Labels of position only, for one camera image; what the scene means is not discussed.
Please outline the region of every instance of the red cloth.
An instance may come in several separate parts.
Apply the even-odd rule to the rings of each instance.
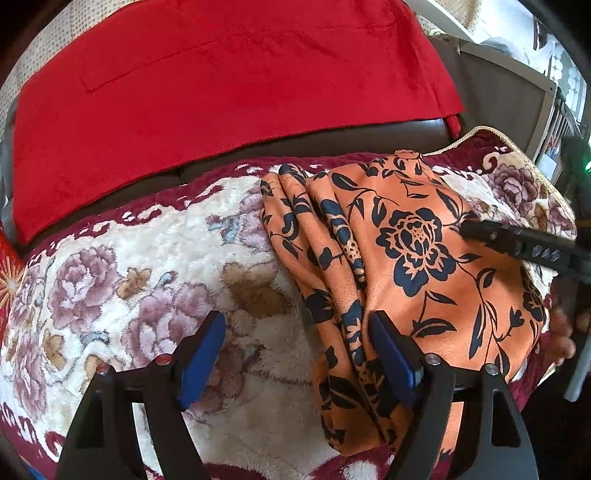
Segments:
[[[23,87],[15,223],[29,242],[83,205],[195,159],[462,110],[400,0],[144,0],[72,42]]]

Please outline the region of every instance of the finger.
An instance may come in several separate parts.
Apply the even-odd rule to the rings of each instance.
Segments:
[[[574,342],[569,338],[550,332],[548,350],[555,358],[572,358],[576,351]]]
[[[589,314],[589,312],[584,312],[577,317],[577,328],[582,332],[588,332],[590,322],[591,314]]]
[[[570,337],[573,334],[571,321],[560,307],[550,310],[550,331],[557,335]]]

